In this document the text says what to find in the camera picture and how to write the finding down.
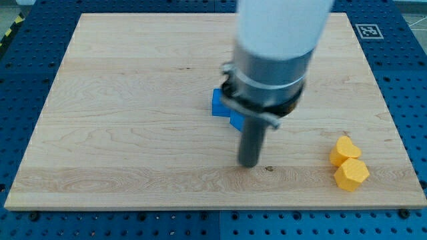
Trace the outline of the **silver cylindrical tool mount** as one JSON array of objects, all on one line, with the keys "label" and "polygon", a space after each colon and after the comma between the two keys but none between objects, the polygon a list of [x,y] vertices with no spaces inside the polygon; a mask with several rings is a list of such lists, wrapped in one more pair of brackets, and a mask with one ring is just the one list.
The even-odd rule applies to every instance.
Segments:
[{"label": "silver cylindrical tool mount", "polygon": [[221,102],[245,117],[278,129],[281,118],[298,104],[313,52],[274,59],[236,43],[232,61],[223,64],[228,77],[221,85]]}]

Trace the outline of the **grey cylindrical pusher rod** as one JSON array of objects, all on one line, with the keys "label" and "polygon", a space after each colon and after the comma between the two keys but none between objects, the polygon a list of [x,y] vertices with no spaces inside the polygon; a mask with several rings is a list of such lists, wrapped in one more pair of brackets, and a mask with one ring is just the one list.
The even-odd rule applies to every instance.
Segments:
[{"label": "grey cylindrical pusher rod", "polygon": [[254,117],[244,119],[238,151],[240,165],[254,167],[258,164],[267,128],[265,121]]}]

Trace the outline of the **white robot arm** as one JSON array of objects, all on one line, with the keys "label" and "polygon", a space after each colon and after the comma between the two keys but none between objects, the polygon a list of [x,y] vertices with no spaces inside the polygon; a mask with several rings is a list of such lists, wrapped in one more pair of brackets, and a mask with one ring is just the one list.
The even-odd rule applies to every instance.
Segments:
[{"label": "white robot arm", "polygon": [[266,129],[298,104],[334,0],[241,0],[222,103],[244,116],[238,163],[258,164]]}]

